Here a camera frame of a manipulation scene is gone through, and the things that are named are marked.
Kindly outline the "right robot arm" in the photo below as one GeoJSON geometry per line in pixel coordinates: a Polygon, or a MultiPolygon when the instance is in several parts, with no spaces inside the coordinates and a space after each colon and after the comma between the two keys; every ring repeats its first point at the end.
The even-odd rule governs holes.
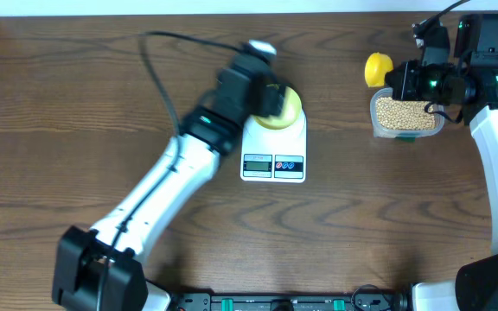
{"type": "Polygon", "coordinates": [[[480,153],[492,220],[491,256],[464,265],[452,281],[421,282],[399,304],[407,310],[498,310],[498,14],[460,18],[456,43],[439,16],[413,25],[422,51],[385,76],[393,97],[460,105],[480,153]]]}

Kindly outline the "yellow measuring scoop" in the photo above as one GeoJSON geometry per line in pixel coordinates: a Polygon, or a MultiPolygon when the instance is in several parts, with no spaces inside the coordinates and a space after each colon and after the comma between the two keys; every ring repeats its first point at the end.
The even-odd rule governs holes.
{"type": "Polygon", "coordinates": [[[393,60],[382,53],[370,54],[365,64],[364,77],[368,87],[382,87],[386,74],[393,70],[393,60]]]}

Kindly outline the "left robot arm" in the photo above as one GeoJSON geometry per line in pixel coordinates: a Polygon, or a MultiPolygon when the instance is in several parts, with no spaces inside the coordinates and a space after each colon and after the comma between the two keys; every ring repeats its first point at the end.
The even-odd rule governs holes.
{"type": "Polygon", "coordinates": [[[241,52],[218,76],[209,107],[198,105],[156,165],[89,230],[70,227],[56,253],[51,298],[66,310],[166,310],[170,294],[148,281],[143,264],[188,199],[239,144],[252,115],[277,115],[274,53],[241,52]]]}

